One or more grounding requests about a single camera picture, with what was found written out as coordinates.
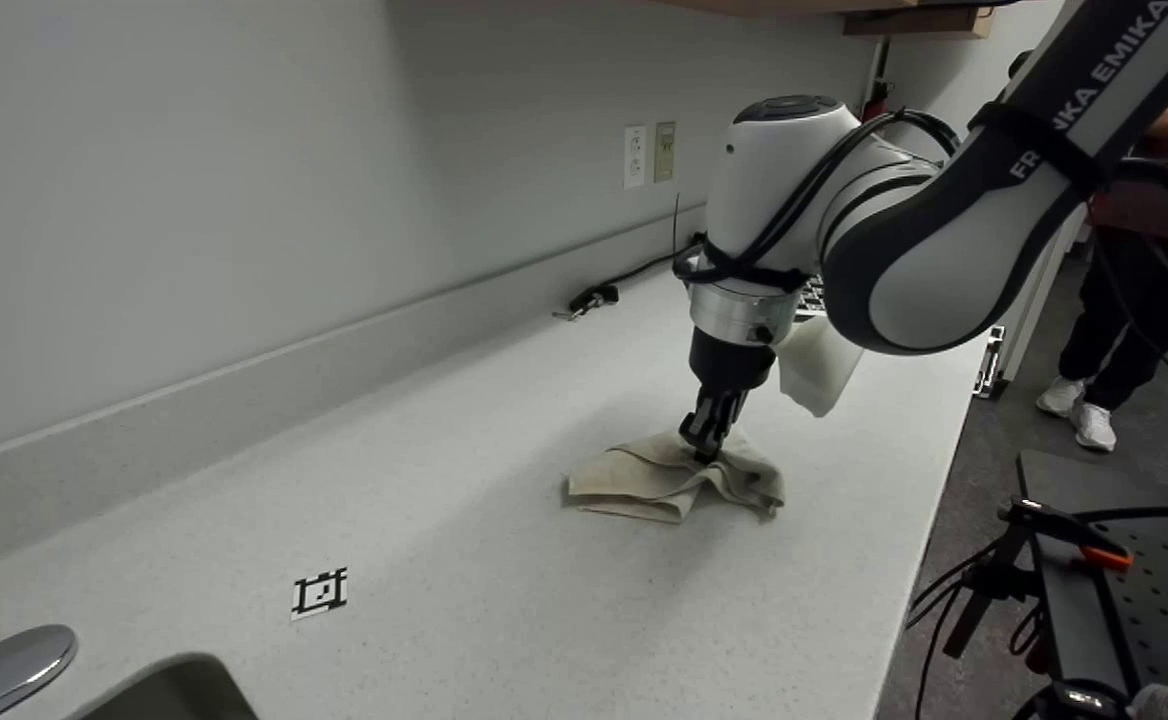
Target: stainless steel sink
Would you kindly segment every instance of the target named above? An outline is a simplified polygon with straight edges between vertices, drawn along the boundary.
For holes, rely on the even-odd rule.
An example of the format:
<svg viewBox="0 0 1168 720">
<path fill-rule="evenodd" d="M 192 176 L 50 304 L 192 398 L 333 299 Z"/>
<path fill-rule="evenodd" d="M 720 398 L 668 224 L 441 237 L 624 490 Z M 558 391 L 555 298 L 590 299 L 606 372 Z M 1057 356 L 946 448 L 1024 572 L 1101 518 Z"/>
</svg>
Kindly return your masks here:
<svg viewBox="0 0 1168 720">
<path fill-rule="evenodd" d="M 261 720 L 210 655 L 168 660 L 77 720 Z"/>
</svg>

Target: gray floor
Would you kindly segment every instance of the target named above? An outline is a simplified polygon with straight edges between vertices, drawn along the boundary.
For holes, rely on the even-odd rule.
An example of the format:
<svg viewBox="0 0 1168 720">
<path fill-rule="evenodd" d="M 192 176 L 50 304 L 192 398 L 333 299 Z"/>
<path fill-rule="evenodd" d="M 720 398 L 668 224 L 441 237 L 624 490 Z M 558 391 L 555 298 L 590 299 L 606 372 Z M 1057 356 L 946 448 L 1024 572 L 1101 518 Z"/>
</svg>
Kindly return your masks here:
<svg viewBox="0 0 1168 720">
<path fill-rule="evenodd" d="M 1016 497 L 1021 448 L 1064 452 L 1131 482 L 1168 485 L 1168 372 L 1160 372 L 1157 384 L 1148 384 L 1119 412 L 1125 448 L 1117 455 L 1086 455 L 1071 448 L 1071 434 L 1064 423 L 1033 412 L 1033 398 L 1050 380 L 1057 351 L 1071 329 L 1080 270 L 1085 261 L 1066 264 L 1021 369 L 1021 380 L 995 405 L 975 401 L 918 580 L 953 568 L 998 533 L 995 510 Z M 1024 607 L 991 607 L 960 666 L 936 655 L 924 714 L 926 720 L 1013 715 L 1042 684 L 1006 653 L 1006 631 L 1021 624 L 1021 616 Z M 910 715 L 924 645 L 926 624 L 898 640 L 881 700 L 881 720 Z"/>
</svg>

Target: small black object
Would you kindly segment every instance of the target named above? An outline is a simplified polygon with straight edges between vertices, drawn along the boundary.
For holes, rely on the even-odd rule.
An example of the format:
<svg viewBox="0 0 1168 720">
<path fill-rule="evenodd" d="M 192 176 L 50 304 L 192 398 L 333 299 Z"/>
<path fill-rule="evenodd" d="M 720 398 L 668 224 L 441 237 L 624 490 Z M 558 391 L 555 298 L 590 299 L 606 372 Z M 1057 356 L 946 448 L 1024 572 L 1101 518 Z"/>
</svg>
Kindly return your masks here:
<svg viewBox="0 0 1168 720">
<path fill-rule="evenodd" d="M 294 616 L 311 616 L 311 613 L 336 613 L 348 607 L 348 568 L 336 572 L 320 572 L 320 575 L 298 575 L 294 580 Z"/>
</svg>

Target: person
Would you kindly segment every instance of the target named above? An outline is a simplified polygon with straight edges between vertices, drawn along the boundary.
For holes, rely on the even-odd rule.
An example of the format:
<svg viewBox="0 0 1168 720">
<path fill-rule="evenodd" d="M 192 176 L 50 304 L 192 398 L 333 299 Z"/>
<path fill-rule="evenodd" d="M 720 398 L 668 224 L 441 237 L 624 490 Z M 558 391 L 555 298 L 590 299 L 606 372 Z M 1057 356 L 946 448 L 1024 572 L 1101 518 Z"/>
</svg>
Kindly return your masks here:
<svg viewBox="0 0 1168 720">
<path fill-rule="evenodd" d="M 1168 162 L 1168 111 L 1148 130 L 1138 155 Z M 1168 356 L 1168 195 L 1117 183 L 1086 206 L 1086 216 L 1085 312 L 1060 351 L 1060 376 L 1039 391 L 1035 410 L 1071 419 L 1080 448 L 1117 452 L 1112 412 Z"/>
</svg>

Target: white countertop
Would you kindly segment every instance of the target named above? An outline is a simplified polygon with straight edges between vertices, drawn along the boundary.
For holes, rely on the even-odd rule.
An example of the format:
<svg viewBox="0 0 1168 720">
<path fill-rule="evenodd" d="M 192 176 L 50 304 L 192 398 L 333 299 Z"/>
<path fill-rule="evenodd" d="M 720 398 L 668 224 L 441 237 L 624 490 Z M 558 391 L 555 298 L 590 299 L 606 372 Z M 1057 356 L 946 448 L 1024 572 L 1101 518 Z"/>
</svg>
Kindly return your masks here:
<svg viewBox="0 0 1168 720">
<path fill-rule="evenodd" d="M 787 477 L 771 524 L 558 510 L 576 462 L 682 418 L 689 332 L 656 279 L 0 561 L 0 637 L 81 631 L 10 715 L 210 653 L 265 720 L 867 720 L 979 351 L 867 356 L 828 419 L 757 391 L 742 428 Z M 329 568 L 353 604 L 294 619 L 290 580 Z"/>
</svg>

